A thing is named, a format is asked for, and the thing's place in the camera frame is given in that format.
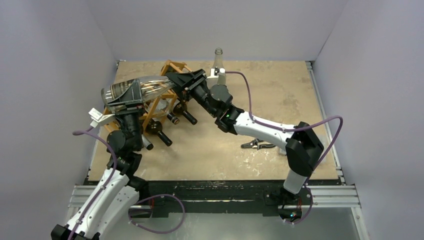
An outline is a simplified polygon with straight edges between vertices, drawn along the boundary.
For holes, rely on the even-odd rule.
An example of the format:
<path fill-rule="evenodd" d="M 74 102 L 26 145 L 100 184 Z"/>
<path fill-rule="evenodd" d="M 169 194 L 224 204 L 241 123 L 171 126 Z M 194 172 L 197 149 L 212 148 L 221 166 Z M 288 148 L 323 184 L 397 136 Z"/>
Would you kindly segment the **tall clear bottle back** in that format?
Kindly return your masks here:
<path fill-rule="evenodd" d="M 218 47 L 215 49 L 214 51 L 214 63 L 212 68 L 224 68 L 224 64 L 223 64 L 223 50 Z M 226 85 L 227 84 L 227 75 L 226 77 L 219 77 L 219 78 L 215 78 L 216 79 L 216 83 L 218 85 Z"/>

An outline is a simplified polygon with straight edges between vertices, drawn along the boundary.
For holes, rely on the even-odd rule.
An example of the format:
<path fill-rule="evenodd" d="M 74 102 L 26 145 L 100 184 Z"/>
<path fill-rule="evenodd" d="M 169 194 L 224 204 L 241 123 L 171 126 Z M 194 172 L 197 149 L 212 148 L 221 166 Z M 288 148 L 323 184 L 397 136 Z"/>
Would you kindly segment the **clear liquor bottle black cap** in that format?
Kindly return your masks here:
<path fill-rule="evenodd" d="M 168 109 L 169 106 L 170 102 L 168 100 L 160 99 L 156 106 L 156 112 L 162 114 L 163 116 L 166 116 L 166 118 L 170 120 L 172 124 L 177 125 L 180 120 L 174 113 L 172 113 L 170 109 Z"/>

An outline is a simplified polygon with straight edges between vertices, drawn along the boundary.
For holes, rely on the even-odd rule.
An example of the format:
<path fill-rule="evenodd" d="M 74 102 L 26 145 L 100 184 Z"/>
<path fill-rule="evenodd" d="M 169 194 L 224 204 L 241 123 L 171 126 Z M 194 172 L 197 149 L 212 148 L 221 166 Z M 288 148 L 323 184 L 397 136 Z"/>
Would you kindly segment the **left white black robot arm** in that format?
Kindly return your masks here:
<path fill-rule="evenodd" d="M 102 89 L 101 96 L 109 114 L 95 108 L 89 111 L 90 129 L 118 120 L 119 128 L 104 140 L 90 129 L 74 131 L 73 135 L 94 136 L 110 153 L 110 160 L 94 191 L 65 225 L 57 224 L 51 231 L 53 240 L 100 240 L 117 223 L 131 204 L 142 205 L 149 199 L 143 180 L 134 172 L 141 162 L 143 148 L 139 118 L 144 112 L 147 92 L 140 78 L 112 84 Z"/>

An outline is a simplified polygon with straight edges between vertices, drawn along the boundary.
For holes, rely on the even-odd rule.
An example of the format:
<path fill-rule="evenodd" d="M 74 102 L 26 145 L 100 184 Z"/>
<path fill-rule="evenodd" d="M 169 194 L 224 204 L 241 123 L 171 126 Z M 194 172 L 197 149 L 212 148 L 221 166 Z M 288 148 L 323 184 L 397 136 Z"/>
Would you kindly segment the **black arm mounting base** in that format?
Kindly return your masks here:
<path fill-rule="evenodd" d="M 134 218 L 167 218 L 174 213 L 260 214 L 300 219 L 312 193 L 292 194 L 283 180 L 145 180 L 135 184 L 140 196 L 129 209 Z"/>

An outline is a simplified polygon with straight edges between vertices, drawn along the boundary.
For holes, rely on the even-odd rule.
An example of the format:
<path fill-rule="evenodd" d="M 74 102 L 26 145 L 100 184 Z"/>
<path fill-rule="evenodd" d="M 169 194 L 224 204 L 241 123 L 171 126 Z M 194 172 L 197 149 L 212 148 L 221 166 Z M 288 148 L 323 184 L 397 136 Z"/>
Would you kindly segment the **olive green wine bottle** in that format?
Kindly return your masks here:
<path fill-rule="evenodd" d="M 164 65 L 161 69 L 160 75 L 165 76 L 167 73 L 175 73 L 176 70 L 170 65 Z"/>

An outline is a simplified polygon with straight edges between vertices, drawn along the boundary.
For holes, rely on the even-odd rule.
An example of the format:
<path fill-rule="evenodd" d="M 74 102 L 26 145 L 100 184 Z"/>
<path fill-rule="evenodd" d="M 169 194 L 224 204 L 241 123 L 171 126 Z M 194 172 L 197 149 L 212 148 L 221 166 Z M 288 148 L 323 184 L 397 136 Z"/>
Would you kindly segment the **dark labelled wine bottle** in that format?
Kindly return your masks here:
<path fill-rule="evenodd" d="M 188 111 L 188 106 L 184 102 L 178 102 L 173 107 L 173 113 L 180 117 L 183 116 L 186 118 L 192 125 L 196 125 L 198 123 L 198 120 Z"/>

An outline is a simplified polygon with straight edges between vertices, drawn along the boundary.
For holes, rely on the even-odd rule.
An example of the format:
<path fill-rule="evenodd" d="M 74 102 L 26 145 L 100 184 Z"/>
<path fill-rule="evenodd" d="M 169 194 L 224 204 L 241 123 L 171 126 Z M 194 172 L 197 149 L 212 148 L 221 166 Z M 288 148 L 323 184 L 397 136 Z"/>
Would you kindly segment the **clear bottle front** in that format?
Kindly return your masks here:
<path fill-rule="evenodd" d="M 166 76 L 148 75 L 113 83 L 101 90 L 101 98 L 111 113 L 129 114 L 174 86 Z"/>

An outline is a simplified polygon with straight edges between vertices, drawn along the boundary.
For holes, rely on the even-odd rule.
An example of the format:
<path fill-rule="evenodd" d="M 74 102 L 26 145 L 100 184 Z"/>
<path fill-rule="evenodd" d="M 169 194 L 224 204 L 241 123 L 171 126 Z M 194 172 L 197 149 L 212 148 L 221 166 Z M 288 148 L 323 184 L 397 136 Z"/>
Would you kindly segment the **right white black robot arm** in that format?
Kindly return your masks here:
<path fill-rule="evenodd" d="M 236 107 L 226 85 L 207 86 L 203 69 L 168 72 L 166 77 L 173 83 L 172 89 L 180 100 L 194 99 L 215 119 L 214 123 L 222 132 L 258 138 L 284 150 L 289 171 L 280 196 L 288 204 L 300 198 L 301 188 L 311 177 L 324 152 L 324 145 L 311 125 L 302 121 L 297 125 L 278 123 Z"/>

